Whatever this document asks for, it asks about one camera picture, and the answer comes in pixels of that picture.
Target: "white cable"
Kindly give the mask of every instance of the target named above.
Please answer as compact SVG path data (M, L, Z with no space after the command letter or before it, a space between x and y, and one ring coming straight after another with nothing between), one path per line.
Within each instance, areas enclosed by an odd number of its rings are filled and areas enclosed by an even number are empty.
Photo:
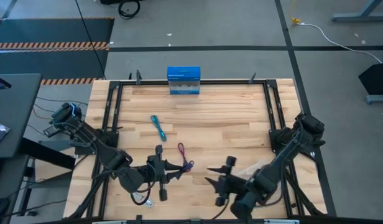
M335 45L337 45L337 46L340 46L340 47L342 47L342 48L345 48L345 49L347 49L347 50L351 50L351 51L353 51L353 52L360 52L360 53L368 54L368 55L370 55L371 57L375 58L379 63L382 63L381 60L379 60L379 59L378 59L375 55L373 55L372 53L365 52L365 51L363 51L363 50L353 50L353 49L350 49L349 47L345 47L345 46L343 46L343 45L341 45L341 44L337 44L336 42L333 42L332 40L330 40L330 39L324 34L323 30L322 30L320 27L316 26L316 25L313 25L313 24L306 24L306 23L303 23L303 22L298 23L297 25L300 25L300 26L311 26L311 27L316 27L316 28L317 28L318 30L320 30L320 32L323 34L324 38L327 39L330 43L335 44Z

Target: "concrete floor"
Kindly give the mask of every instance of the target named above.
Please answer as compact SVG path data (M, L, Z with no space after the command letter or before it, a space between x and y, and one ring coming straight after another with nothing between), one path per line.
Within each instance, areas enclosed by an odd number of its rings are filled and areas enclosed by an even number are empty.
M9 2L0 0L0 16ZM137 17L128 21L119 18L116 5L103 6L93 0L78 2L85 17L116 18L111 47L285 45L272 0L145 0ZM318 30L291 25L288 17L291 2L281 0L293 45L331 45ZM365 0L298 0L292 15L320 26L330 39L340 44L383 45L383 23L331 22L332 13L358 12L365 3ZM383 12L383 3L377 11ZM79 15L74 0L17 0L9 17ZM383 61L383 51L371 53ZM365 104L366 91L358 80L358 75L376 61L370 56L346 51L295 54L311 112L326 125L327 143L321 150L337 215L383 219L383 104ZM169 65L200 65L203 78L247 78L254 72L257 78L294 77L288 52L247 50L111 52L106 76L127 78L130 72L139 69L143 79L165 78ZM42 86L39 96L87 102L90 89L91 85ZM60 106L60 103L40 100L37 104L50 110ZM48 126L34 115L29 124L39 130ZM30 128L25 137L34 141L45 139ZM67 194L66 189L45 191L34 192L30 206L53 199L40 194L61 192L63 198ZM51 205L47 209L57 212L32 219L14 218L13 223L58 220L63 206Z

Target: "gray table leg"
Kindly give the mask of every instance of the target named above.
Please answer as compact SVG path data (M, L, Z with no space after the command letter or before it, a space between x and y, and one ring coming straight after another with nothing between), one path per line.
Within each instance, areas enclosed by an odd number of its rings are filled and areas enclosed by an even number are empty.
M371 13L382 0L370 0L360 13L334 14L334 22L383 22L383 13Z
M371 103L383 102L383 95L367 95L366 103L370 105Z

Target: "blue cardboard box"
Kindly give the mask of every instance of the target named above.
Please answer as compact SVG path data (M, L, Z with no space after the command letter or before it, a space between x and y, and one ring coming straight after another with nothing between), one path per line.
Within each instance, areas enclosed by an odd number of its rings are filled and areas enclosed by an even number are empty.
M200 94L199 66L168 66L167 78L170 94Z

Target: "wooden table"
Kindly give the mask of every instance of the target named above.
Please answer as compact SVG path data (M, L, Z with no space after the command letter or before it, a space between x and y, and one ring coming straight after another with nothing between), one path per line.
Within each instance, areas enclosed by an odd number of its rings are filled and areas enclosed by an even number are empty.
M287 126L291 126L300 112L298 97L292 79L278 79L280 99ZM94 128L101 128L109 81L95 81L85 121ZM270 92L272 104L274 96ZM116 100L113 95L112 107ZM222 208L215 206L217 195L204 179L217 179L218 174L208 167L221 167L227 156L237 157L233 174L248 178L252 172L269 163L274 154L270 149L270 129L262 85L202 85L200 95L169 95L168 86L125 86L122 91L119 113L118 148L125 149L134 159L133 166L144 165L147 156L154 154L154 147L163 144L163 159L182 164L177 144L182 142L193 169L180 180L172 180L167 187L168 200L159 201L159 185L152 189L150 199L155 207L136 206L129 193L118 180L109 181L105 220L134 220L142 215L146 220L161 219L210 219ZM150 120L156 114L167 141L161 142L157 129ZM275 113L277 127L280 126ZM91 187L94 156L82 161L73 172L64 217L71 215ZM294 160L299 185L309 199L322 212L326 212L315 164L301 155ZM294 202L292 189L290 198ZM94 215L98 214L100 192L96 194ZM269 201L277 199L280 190ZM257 208L253 218L285 218L284 202L271 207ZM229 208L219 217L234 219Z

